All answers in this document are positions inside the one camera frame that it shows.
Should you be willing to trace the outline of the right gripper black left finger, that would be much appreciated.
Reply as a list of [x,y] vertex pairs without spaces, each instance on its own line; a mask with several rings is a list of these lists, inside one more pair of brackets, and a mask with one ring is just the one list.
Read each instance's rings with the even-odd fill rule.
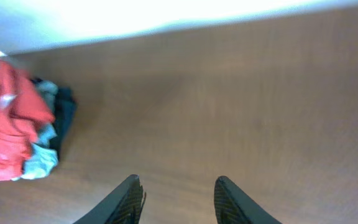
[[145,199],[139,175],[131,174],[74,224],[139,224]]

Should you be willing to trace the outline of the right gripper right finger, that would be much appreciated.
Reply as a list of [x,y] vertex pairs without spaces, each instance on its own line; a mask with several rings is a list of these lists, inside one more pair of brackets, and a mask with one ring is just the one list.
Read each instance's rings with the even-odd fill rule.
[[218,224],[281,224],[224,175],[215,181],[214,209]]

